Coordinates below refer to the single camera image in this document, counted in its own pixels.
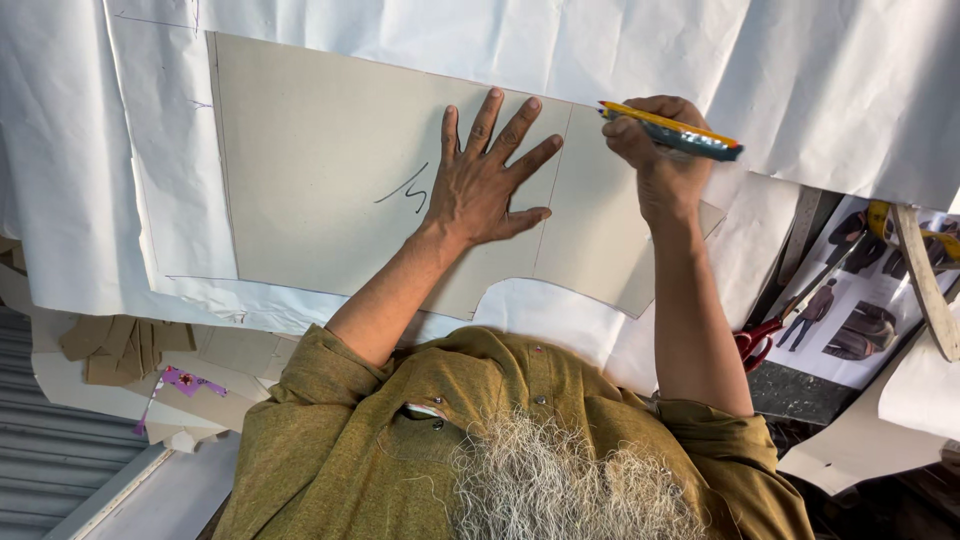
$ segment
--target forearm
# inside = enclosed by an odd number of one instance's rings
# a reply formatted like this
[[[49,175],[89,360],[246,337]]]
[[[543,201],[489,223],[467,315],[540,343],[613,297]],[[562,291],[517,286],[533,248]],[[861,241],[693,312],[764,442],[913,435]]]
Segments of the forearm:
[[[334,313],[326,329],[371,365],[382,366],[417,309],[462,252],[440,227],[420,227]]]
[[[653,233],[660,395],[752,416],[750,389],[720,306],[696,212]]]

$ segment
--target hand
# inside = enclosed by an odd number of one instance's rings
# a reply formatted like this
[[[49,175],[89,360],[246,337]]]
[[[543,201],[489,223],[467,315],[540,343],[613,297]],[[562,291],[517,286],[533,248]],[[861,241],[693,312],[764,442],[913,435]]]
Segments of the hand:
[[[501,103],[503,91],[491,89],[462,152],[457,136],[457,109],[450,105],[444,113],[440,170],[433,184],[430,208],[420,227],[439,228],[456,249],[511,238],[550,216],[550,209],[543,207],[508,212],[507,204],[516,188],[552,158],[564,140],[552,135],[514,164],[504,167],[540,114],[540,100],[528,99],[486,152]]]
[[[709,129],[697,108],[680,97],[635,98],[623,104]],[[643,126],[630,117],[621,116],[607,123],[602,133],[607,137],[607,146],[636,169],[640,213],[651,231],[667,225],[664,221],[696,217],[712,161],[654,144]]]

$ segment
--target scissors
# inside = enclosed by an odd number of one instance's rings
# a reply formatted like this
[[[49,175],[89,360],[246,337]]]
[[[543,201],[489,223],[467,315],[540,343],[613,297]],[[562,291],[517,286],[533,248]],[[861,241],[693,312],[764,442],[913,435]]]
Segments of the scissors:
[[[817,274],[815,278],[806,284],[804,290],[788,300],[783,310],[778,311],[772,318],[760,323],[755,328],[744,328],[742,331],[735,331],[733,333],[733,341],[736,342],[736,349],[740,352],[740,359],[743,361],[743,370],[745,372],[750,373],[760,365],[760,362],[767,357],[767,353],[770,352],[770,349],[774,345],[773,334],[783,329],[783,325],[787,322],[788,318],[792,321],[792,317],[804,310],[810,298],[813,297],[816,291],[820,290],[820,286],[847,260],[847,257],[853,252],[856,246],[860,244],[864,236],[866,236],[866,232],[861,233],[856,240],[851,242],[850,246],[847,247],[847,252],[844,253],[842,257],[837,259],[833,264],[828,265],[827,268],[824,268],[820,274]],[[763,350],[757,355],[752,355],[751,353],[761,344],[763,345]]]

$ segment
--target finger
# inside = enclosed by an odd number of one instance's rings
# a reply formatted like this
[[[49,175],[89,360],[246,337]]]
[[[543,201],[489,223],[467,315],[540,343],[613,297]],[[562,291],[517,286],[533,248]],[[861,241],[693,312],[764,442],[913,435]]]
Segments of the finger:
[[[552,212],[546,207],[536,207],[520,212],[507,212],[500,221],[494,236],[497,240],[505,240],[528,231],[537,226],[540,221],[550,217]]]
[[[607,147],[627,161],[634,169],[660,159],[660,153],[654,147],[643,126],[633,118],[617,118],[604,128],[612,135],[607,136]]]
[[[551,135],[543,142],[538,144],[533,150],[527,152],[522,158],[515,161],[513,165],[507,168],[507,178],[514,183],[514,188],[522,184],[524,180],[530,178],[544,163],[564,145],[564,138],[559,135]]]
[[[507,122],[507,126],[503,128],[500,135],[497,136],[488,154],[501,163],[506,161],[516,150],[516,147],[520,145],[524,136],[527,135],[527,130],[530,129],[531,124],[534,123],[539,114],[539,99],[531,97],[525,101],[514,114],[514,117],[510,119],[510,122]]]
[[[457,108],[447,105],[444,122],[440,128],[440,156],[443,160],[453,160],[460,154],[460,140],[457,138]]]
[[[483,100],[477,117],[473,120],[473,127],[470,128],[470,136],[467,137],[467,148],[464,154],[476,157],[487,150],[487,142],[490,140],[490,133],[493,131],[493,123],[496,121],[496,114],[500,111],[500,104],[503,103],[503,90],[500,88],[491,88],[487,92],[487,99]]]
[[[647,112],[652,112],[653,114],[658,114],[666,118],[672,118],[678,122],[683,122],[696,128],[704,130],[710,129],[710,126],[707,124],[707,120],[705,120],[704,116],[700,114],[700,111],[697,110],[696,106],[682,97],[637,97],[634,99],[628,99],[627,101],[623,102],[623,104],[627,107],[646,110]]]

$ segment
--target red scissors handle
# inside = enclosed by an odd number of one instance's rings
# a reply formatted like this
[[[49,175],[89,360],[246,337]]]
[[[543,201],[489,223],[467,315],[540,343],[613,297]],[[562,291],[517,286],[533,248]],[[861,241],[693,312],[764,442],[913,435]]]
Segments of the red scissors handle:
[[[740,352],[740,359],[743,361],[743,370],[750,373],[756,369],[760,362],[767,357],[767,353],[774,345],[773,334],[783,328],[783,321],[775,316],[773,319],[762,323],[760,326],[744,331],[735,331],[733,341],[736,342],[736,349]],[[766,341],[763,350],[759,354],[752,356],[751,353]]]

